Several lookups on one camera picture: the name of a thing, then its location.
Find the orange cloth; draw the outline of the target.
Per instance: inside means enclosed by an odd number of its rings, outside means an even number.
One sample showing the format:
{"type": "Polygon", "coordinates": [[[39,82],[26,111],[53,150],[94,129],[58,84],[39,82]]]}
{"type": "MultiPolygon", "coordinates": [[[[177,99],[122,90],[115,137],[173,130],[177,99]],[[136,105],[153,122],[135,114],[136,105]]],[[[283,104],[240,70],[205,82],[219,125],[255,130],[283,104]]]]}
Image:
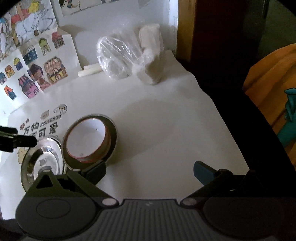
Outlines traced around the orange cloth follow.
{"type": "Polygon", "coordinates": [[[243,88],[295,165],[295,44],[273,51],[252,66],[243,88]]]}

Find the steel plate with sticker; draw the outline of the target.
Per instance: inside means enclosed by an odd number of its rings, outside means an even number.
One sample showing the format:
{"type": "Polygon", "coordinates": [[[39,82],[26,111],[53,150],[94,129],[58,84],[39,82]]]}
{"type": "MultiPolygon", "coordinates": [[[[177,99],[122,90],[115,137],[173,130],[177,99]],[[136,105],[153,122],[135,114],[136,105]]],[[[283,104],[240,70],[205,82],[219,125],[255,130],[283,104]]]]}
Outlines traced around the steel plate with sticker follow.
{"type": "Polygon", "coordinates": [[[51,170],[55,175],[66,173],[62,145],[57,136],[40,138],[37,145],[29,148],[25,154],[21,165],[21,183],[25,192],[44,170],[51,170]]]}

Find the white red-rimmed bowl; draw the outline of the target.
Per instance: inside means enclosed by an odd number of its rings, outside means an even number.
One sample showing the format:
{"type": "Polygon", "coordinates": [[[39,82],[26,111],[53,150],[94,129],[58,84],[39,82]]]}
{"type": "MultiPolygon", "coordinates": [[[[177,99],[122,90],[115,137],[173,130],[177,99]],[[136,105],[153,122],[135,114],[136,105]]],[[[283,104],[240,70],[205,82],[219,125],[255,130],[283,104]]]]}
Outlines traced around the white red-rimmed bowl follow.
{"type": "Polygon", "coordinates": [[[111,136],[99,118],[85,118],[69,129],[65,140],[66,153],[83,164],[101,160],[109,151],[111,136]]]}

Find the girl with teddy drawing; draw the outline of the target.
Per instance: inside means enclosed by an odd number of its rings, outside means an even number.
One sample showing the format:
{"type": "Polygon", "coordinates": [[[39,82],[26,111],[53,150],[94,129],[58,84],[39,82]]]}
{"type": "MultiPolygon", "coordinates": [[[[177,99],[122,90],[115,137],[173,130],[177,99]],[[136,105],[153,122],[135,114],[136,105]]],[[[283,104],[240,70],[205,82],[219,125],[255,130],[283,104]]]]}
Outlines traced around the girl with teddy drawing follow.
{"type": "Polygon", "coordinates": [[[113,2],[116,0],[59,0],[59,5],[62,15],[69,16],[94,6],[113,2]]]}

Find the white printed table mat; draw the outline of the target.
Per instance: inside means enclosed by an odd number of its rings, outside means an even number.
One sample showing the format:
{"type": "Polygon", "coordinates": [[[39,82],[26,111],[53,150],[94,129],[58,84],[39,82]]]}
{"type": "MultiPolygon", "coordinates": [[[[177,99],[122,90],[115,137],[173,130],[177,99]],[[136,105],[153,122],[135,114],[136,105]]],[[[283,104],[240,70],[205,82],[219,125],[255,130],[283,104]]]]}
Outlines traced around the white printed table mat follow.
{"type": "Polygon", "coordinates": [[[98,188],[117,200],[181,200],[201,187],[193,165],[201,160],[235,174],[248,171],[232,135],[196,78],[166,53],[164,80],[146,85],[135,77],[112,80],[104,73],[62,80],[8,116],[1,125],[29,127],[61,104],[56,136],[89,114],[110,117],[118,142],[98,188]]]}

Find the girl with fan drawing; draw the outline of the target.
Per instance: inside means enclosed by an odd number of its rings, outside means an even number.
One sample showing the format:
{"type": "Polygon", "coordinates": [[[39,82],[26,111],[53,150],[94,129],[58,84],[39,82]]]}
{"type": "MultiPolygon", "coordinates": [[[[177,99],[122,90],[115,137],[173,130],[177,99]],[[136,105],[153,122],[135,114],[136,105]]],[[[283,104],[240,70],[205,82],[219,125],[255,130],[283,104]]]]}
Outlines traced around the girl with fan drawing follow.
{"type": "Polygon", "coordinates": [[[18,47],[57,27],[50,1],[20,1],[1,17],[1,60],[18,47]]]}

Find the wooden frame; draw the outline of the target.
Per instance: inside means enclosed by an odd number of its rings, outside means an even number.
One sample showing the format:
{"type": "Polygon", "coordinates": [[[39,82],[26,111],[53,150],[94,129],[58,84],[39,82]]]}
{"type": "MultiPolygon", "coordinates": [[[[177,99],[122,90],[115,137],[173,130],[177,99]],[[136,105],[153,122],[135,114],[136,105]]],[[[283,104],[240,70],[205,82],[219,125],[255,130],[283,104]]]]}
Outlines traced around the wooden frame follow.
{"type": "Polygon", "coordinates": [[[176,56],[182,61],[190,61],[193,47],[196,0],[178,1],[178,27],[176,56]]]}

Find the deep steel bowl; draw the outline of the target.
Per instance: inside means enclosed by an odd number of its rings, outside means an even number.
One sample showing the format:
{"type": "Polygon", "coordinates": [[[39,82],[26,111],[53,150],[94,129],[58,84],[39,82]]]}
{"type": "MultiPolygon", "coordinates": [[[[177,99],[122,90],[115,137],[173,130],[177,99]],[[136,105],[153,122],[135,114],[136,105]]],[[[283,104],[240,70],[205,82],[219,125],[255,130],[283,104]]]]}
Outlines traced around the deep steel bowl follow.
{"type": "Polygon", "coordinates": [[[109,117],[91,114],[75,121],[62,142],[64,163],[70,170],[106,162],[117,143],[117,128],[109,117]]]}

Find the plastic bag of white rolls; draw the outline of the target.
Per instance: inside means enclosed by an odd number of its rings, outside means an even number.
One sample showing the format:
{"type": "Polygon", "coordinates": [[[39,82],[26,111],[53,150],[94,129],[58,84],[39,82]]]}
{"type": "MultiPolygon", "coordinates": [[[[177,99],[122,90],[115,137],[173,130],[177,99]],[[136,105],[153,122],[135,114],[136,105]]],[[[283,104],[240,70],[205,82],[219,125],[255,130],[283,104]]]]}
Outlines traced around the plastic bag of white rolls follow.
{"type": "Polygon", "coordinates": [[[135,76],[145,84],[156,85],[166,63],[160,25],[146,24],[103,36],[96,44],[96,55],[108,77],[135,76]]]}

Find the houses drawing paper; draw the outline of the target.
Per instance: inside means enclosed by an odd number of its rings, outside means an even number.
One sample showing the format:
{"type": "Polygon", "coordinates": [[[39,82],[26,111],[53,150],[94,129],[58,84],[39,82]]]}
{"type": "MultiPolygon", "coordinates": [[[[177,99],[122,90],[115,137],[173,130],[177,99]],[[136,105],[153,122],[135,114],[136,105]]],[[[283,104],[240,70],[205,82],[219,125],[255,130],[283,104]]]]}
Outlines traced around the houses drawing paper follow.
{"type": "Polygon", "coordinates": [[[12,113],[80,70],[72,36],[60,28],[43,32],[1,61],[1,112],[12,113]]]}

